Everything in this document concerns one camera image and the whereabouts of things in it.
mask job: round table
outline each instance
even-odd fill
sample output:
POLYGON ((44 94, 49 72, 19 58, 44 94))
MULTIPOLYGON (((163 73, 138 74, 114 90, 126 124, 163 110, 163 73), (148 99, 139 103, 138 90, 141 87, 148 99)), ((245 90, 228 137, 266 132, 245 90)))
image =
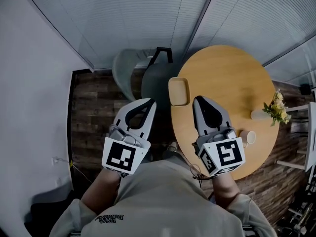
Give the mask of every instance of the round table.
POLYGON ((270 103, 275 88, 261 64, 246 52, 231 46, 215 45, 194 54, 182 67, 178 77, 188 80, 191 102, 187 106, 172 106, 172 125, 179 146, 191 164, 209 176, 196 156, 192 143, 198 138, 194 128, 192 103, 198 96, 215 100, 225 108, 236 129, 256 132, 256 141, 244 149, 246 162, 231 172, 233 178, 243 178, 258 169, 268 158, 277 139, 279 124, 272 119, 252 120, 250 113, 270 103))

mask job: white vase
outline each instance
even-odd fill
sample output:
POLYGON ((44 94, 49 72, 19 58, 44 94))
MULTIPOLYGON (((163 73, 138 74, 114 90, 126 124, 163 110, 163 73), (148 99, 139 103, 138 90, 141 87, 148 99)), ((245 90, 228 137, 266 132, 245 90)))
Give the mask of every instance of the white vase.
POLYGON ((270 119, 271 116, 268 113, 265 113, 263 110, 254 110, 250 114, 251 119, 261 120, 261 119, 270 119))

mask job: white cup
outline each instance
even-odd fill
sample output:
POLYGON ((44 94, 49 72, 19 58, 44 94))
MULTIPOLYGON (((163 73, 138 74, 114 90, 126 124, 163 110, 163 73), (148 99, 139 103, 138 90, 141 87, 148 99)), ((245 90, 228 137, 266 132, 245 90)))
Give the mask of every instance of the white cup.
POLYGON ((244 148, 256 141, 256 133, 254 131, 242 131, 239 136, 242 138, 244 148))

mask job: floor plank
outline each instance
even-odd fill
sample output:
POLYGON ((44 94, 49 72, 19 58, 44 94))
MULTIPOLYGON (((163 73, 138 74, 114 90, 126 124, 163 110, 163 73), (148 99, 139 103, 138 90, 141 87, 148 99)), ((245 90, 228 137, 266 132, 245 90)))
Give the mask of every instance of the floor plank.
MULTIPOLYGON (((140 97, 143 72, 137 70, 131 80, 137 97, 140 97)), ((274 82, 274 85, 284 95, 288 107, 314 100, 312 95, 301 95, 298 87, 281 82, 274 82)), ((111 71, 76 76, 71 119, 73 162, 91 181, 102 168, 102 150, 109 125, 118 110, 128 102, 114 82, 111 71)), ((307 116, 304 112, 294 115, 307 116)), ((304 162, 305 156, 296 155, 296 150, 306 149, 307 139, 293 133, 295 131, 307 131, 307 124, 295 121, 281 124, 268 159, 253 174, 237 181, 242 192, 253 198, 273 226, 287 210, 295 191, 306 180, 303 171, 275 164, 277 159, 304 162)), ((170 112, 157 112, 149 136, 154 160, 161 159, 165 145, 174 138, 170 112)), ((90 184, 77 170, 73 183, 79 194, 83 194, 90 184)), ((211 181, 203 181, 202 189, 207 196, 210 195, 211 181)))

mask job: t-shirt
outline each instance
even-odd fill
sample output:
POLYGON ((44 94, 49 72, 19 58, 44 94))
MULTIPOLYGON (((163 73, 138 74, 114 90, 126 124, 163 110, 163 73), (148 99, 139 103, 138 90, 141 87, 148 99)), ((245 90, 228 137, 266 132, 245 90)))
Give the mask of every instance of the t-shirt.
POLYGON ((277 236, 250 197, 238 195, 224 210, 207 200, 190 170, 167 160, 141 164, 123 178, 114 206, 100 215, 75 199, 50 237, 73 232, 82 237, 277 236))

